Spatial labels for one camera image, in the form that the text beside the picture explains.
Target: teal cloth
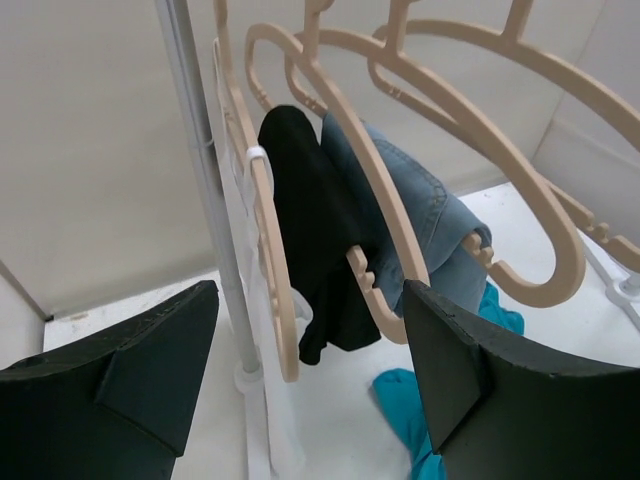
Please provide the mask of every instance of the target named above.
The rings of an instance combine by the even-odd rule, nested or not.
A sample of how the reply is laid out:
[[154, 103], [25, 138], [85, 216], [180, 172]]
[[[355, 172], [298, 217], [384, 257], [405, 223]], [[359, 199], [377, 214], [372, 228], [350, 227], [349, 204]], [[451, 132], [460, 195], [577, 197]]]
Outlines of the teal cloth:
[[[512, 332], [524, 334], [524, 318], [500, 306], [498, 290], [487, 283], [478, 315]], [[416, 375], [401, 368], [380, 374], [373, 390], [391, 428], [411, 454], [411, 480], [446, 480], [440, 455], [432, 451]]]

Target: white pole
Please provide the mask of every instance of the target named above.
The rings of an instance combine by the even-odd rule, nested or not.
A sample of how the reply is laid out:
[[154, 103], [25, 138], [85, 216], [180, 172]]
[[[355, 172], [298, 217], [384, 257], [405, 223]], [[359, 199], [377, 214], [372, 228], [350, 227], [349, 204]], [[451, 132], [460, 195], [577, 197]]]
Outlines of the white pole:
[[257, 373], [260, 370], [260, 361], [251, 333], [231, 237], [231, 225], [207, 115], [187, 0], [156, 0], [156, 7], [243, 370], [248, 374]]

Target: white cloth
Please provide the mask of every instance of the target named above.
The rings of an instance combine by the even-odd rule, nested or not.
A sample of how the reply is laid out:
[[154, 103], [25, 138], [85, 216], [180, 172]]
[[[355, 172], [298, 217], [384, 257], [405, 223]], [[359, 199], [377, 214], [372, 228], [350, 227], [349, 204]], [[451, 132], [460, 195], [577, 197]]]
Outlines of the white cloth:
[[[244, 175], [241, 175], [237, 168], [235, 152], [228, 147], [231, 140], [224, 120], [227, 90], [223, 88], [224, 77], [220, 69], [217, 39], [214, 41], [214, 70], [224, 133], [224, 143], [217, 146], [217, 151], [224, 153], [218, 161], [220, 162], [220, 173], [231, 220], [234, 245], [237, 255], [242, 257], [238, 258], [238, 264], [245, 288], [249, 319], [264, 372], [271, 467], [282, 479], [300, 478], [304, 452], [298, 440], [295, 412], [292, 408], [289, 388], [284, 382], [280, 370], [269, 290], [260, 268], [259, 232], [254, 213], [256, 191], [249, 163], [256, 156], [264, 155], [272, 194], [273, 175], [266, 153], [261, 147], [252, 147], [247, 151], [244, 159]], [[292, 290], [292, 296], [296, 315], [310, 321], [313, 313], [309, 304], [295, 290]]]

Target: clothes hanger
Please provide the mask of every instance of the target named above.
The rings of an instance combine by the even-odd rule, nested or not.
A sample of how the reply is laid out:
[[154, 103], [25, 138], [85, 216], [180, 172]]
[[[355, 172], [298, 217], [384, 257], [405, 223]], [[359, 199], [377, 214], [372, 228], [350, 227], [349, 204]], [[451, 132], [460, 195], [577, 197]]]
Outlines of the clothes hanger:
[[[588, 106], [620, 132], [636, 150], [640, 151], [640, 136], [638, 135], [640, 115], [631, 105], [575, 66], [521, 42], [520, 37], [526, 26], [532, 5], [533, 0], [514, 0], [502, 32], [459, 22], [414, 19], [406, 23], [405, 33], [444, 36], [470, 43], [502, 55], [536, 72]], [[387, 30], [387, 25], [382, 25], [375, 31], [373, 37], [384, 41]], [[450, 116], [439, 112], [413, 93], [403, 90], [383, 78], [375, 58], [370, 57], [367, 65], [369, 75], [378, 89], [435, 123], [478, 153], [485, 155], [471, 135], [460, 128]], [[640, 272], [640, 247], [621, 235], [609, 238], [609, 226], [606, 223], [596, 223], [595, 215], [588, 208], [546, 178], [542, 178], [576, 227], [620, 264], [632, 271]]]
[[[243, 159], [251, 147], [258, 145], [258, 140], [233, 70], [226, 1], [214, 0], [213, 6], [218, 29], [218, 39], [214, 42], [214, 63], [220, 65], [216, 75], [221, 73], [223, 77], [217, 81], [223, 80], [221, 83], [226, 86], [225, 93], [231, 107], [228, 110], [221, 105], [221, 108], [236, 158]], [[296, 313], [265, 158], [251, 157], [246, 168], [250, 168], [255, 185], [254, 211], [259, 230], [258, 249], [269, 290], [280, 369], [283, 379], [293, 382], [299, 375]]]
[[[332, 4], [333, 0], [305, 1], [302, 42], [290, 32], [276, 25], [261, 23], [249, 28], [245, 45], [245, 69], [251, 91], [265, 110], [268, 111], [273, 107], [273, 103], [257, 80], [253, 65], [256, 42], [266, 40], [291, 57], [321, 98], [330, 106], [358, 156], [379, 202], [398, 252], [405, 278], [419, 279], [429, 284], [427, 268], [413, 227], [378, 150], [345, 96], [317, 61], [320, 14]], [[367, 272], [368, 262], [362, 249], [359, 246], [351, 248], [347, 252], [347, 259], [376, 326], [392, 342], [407, 343], [404, 321], [390, 310], [382, 291], [373, 287], [375, 276], [372, 272]]]
[[[430, 70], [417, 65], [401, 51], [409, 4], [417, 0], [391, 0], [387, 40], [380, 40], [339, 29], [319, 31], [319, 43], [336, 46], [383, 65], [388, 70], [424, 92], [440, 108], [455, 118], [460, 129], [486, 152], [514, 184], [549, 236], [554, 248], [556, 267], [543, 284], [521, 278], [506, 262], [492, 263], [493, 250], [480, 248], [480, 237], [471, 233], [463, 242], [467, 251], [480, 262], [494, 281], [512, 298], [534, 307], [550, 307], [569, 299], [580, 287], [586, 271], [583, 246], [575, 227], [547, 184], [529, 161], [508, 138], [472, 103]], [[287, 83], [294, 97], [317, 115], [327, 107], [314, 99], [294, 76], [291, 59], [285, 59]], [[264, 91], [257, 80], [250, 81], [259, 100]]]

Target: blue jeans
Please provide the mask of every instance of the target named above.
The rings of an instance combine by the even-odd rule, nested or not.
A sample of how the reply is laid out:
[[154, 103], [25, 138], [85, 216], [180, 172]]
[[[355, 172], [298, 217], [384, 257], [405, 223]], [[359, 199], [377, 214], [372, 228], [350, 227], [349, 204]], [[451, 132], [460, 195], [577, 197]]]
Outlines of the blue jeans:
[[[491, 244], [489, 228], [442, 183], [385, 136], [364, 124], [380, 152], [416, 233], [431, 286], [452, 302], [476, 313], [484, 292], [487, 273], [462, 247], [472, 231]], [[382, 211], [349, 141], [330, 113], [323, 120], [321, 147], [342, 174], [356, 197], [362, 214], [379, 239], [379, 253], [369, 260], [376, 275], [375, 286], [398, 315], [402, 315], [404, 275]]]

